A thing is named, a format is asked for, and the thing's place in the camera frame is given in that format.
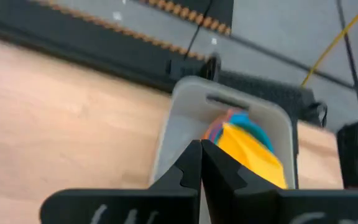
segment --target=gray floor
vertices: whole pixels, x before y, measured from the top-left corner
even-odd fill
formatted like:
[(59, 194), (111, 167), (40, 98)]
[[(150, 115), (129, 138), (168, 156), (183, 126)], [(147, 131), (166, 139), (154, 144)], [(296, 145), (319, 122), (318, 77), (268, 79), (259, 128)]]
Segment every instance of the gray floor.
[[(185, 48), (196, 32), (196, 26), (190, 22), (130, 0), (57, 1)], [(346, 23), (358, 13), (358, 0), (234, 0), (234, 4), (232, 37), (201, 28), (191, 51), (218, 52), (225, 70), (296, 86), (306, 76), (306, 69), (233, 41), (233, 37), (311, 67), (342, 29), (339, 7)], [(358, 24), (351, 29), (349, 40), (358, 77)], [(337, 131), (346, 123), (358, 120), (357, 95), (349, 88), (354, 85), (354, 78), (344, 40), (330, 52), (319, 70), (342, 82), (339, 85), (315, 75), (307, 84), (317, 100), (328, 104), (327, 128)]]

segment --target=yellow cable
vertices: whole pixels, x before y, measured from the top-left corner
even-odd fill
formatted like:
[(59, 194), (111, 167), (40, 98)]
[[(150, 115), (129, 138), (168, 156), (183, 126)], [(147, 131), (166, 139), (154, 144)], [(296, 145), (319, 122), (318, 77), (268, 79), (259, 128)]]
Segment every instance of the yellow cable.
[(355, 16), (355, 18), (353, 18), (353, 20), (345, 27), (345, 29), (342, 30), (342, 32), (340, 34), (338, 34), (335, 39), (333, 40), (333, 42), (326, 48), (326, 50), (324, 51), (324, 53), (320, 56), (320, 58), (317, 60), (317, 62), (315, 63), (315, 65), (313, 65), (313, 67), (310, 69), (308, 75), (306, 76), (306, 78), (303, 80), (301, 86), (304, 87), (306, 85), (306, 82), (308, 82), (310, 76), (313, 74), (313, 72), (318, 68), (318, 66), (320, 65), (320, 63), (323, 61), (323, 59), (327, 56), (327, 54), (335, 47), (335, 45), (345, 36), (345, 34), (347, 33), (347, 31), (349, 31), (349, 29), (358, 21), (358, 15)]

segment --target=wooden surface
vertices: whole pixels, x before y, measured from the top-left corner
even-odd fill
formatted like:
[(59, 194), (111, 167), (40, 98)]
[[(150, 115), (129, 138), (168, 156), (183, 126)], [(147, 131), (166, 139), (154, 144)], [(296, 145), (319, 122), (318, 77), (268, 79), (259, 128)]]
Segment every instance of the wooden surface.
[[(147, 187), (169, 104), (0, 41), (0, 224), (38, 223), (42, 201), (60, 189)], [(300, 124), (300, 144), (300, 186), (341, 187), (334, 136)]]

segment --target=black wire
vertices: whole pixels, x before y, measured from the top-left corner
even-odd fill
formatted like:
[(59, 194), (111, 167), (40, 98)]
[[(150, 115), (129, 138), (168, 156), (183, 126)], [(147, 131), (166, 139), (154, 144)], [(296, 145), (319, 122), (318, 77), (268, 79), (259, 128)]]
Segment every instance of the black wire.
[[(204, 11), (204, 14), (203, 14), (204, 16), (206, 16), (206, 15), (208, 14), (209, 9), (211, 8), (213, 1), (214, 1), (214, 0), (210, 0), (210, 1), (209, 1), (209, 4), (208, 4), (207, 8), (206, 8), (205, 11)], [(184, 56), (184, 58), (183, 58), (184, 60), (187, 59), (188, 54), (190, 53), (190, 49), (191, 49), (191, 47), (193, 46), (194, 41), (196, 40), (197, 34), (198, 34), (198, 32), (200, 31), (202, 25), (203, 25), (202, 22), (201, 22), (200, 24), (198, 24), (197, 29), (196, 29), (196, 32), (194, 33), (193, 37), (191, 38), (189, 47), (187, 48), (187, 52), (186, 52), (186, 54), (185, 54), (185, 56)]]
[[(339, 13), (339, 19), (341, 21), (341, 26), (342, 26), (342, 29), (344, 29), (346, 26), (346, 23), (345, 23), (343, 8), (342, 8), (342, 1), (336, 0), (336, 4), (337, 4), (338, 13)], [(356, 92), (357, 102), (358, 102), (358, 76), (357, 76), (357, 72), (356, 72), (356, 65), (354, 63), (352, 47), (350, 45), (348, 34), (345, 34), (344, 40), (345, 40), (345, 45), (346, 45), (347, 59), (349, 60), (349, 65), (351, 68), (353, 82), (354, 82), (354, 90)]]

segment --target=yellow object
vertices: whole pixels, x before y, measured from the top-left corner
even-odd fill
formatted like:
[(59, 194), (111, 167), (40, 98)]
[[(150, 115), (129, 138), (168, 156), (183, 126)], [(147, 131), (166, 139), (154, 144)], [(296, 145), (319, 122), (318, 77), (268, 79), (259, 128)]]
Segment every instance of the yellow object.
[(263, 144), (243, 129), (224, 123), (218, 146), (265, 180), (282, 189), (287, 188), (282, 163)]
[(318, 68), (318, 66), (320, 65), (320, 63), (323, 61), (323, 59), (327, 56), (328, 52), (330, 52), (335, 45), (345, 36), (345, 34), (347, 33), (347, 31), (349, 31), (349, 29), (358, 21), (358, 15), (355, 16), (355, 18), (353, 18), (351, 20), (351, 22), (342, 30), (342, 32), (340, 34), (338, 34), (335, 39), (333, 40), (333, 42), (327, 47), (327, 49), (323, 52), (323, 54), (320, 56), (320, 58), (317, 60), (317, 62), (315, 63), (315, 65), (310, 69), (308, 75), (306, 76), (306, 78), (303, 80), (301, 86), (305, 86), (306, 82), (309, 80), (310, 76), (313, 74), (313, 72)]

